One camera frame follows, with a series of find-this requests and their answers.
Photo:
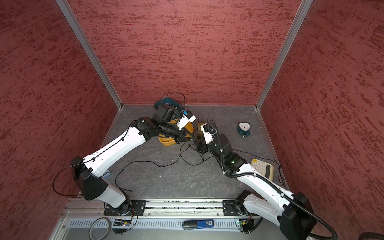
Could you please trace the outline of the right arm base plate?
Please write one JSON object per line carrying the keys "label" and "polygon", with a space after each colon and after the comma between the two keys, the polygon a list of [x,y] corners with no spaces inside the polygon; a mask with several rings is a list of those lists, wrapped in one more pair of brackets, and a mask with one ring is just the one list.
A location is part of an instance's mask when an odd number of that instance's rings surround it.
{"label": "right arm base plate", "polygon": [[242,203],[237,200],[223,200],[223,213],[224,216],[241,216]]}

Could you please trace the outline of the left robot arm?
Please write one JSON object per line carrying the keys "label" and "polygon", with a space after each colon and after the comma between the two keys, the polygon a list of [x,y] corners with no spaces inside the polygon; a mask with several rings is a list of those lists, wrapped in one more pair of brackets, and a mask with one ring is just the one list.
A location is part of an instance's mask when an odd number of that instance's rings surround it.
{"label": "left robot arm", "polygon": [[124,216],[133,211],[130,198],[120,189],[108,184],[103,174],[122,157],[153,137],[160,135],[183,143],[193,138],[185,126],[196,120],[189,110],[178,111],[174,106],[160,105],[151,117],[134,120],[118,138],[84,158],[71,160],[74,180],[85,200],[99,200]]}

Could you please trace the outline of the grey cable spool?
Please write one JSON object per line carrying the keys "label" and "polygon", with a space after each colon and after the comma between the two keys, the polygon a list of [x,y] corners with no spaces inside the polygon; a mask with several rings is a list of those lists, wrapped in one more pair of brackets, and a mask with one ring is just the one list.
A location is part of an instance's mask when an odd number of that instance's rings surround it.
{"label": "grey cable spool", "polygon": [[200,115],[198,115],[197,117],[197,127],[196,127],[196,136],[197,136],[197,139],[201,142],[205,142],[205,137],[204,137],[204,131],[202,130],[202,126],[203,125],[206,125],[207,124],[207,121],[204,120],[203,118],[200,117]]}

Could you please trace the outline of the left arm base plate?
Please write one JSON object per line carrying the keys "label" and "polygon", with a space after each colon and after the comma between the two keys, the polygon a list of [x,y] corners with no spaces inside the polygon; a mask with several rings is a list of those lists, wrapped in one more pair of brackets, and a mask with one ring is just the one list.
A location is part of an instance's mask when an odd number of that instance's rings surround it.
{"label": "left arm base plate", "polygon": [[138,216],[144,214],[146,208],[146,200],[125,200],[119,207],[113,208],[105,203],[104,216],[132,216],[136,213]]}

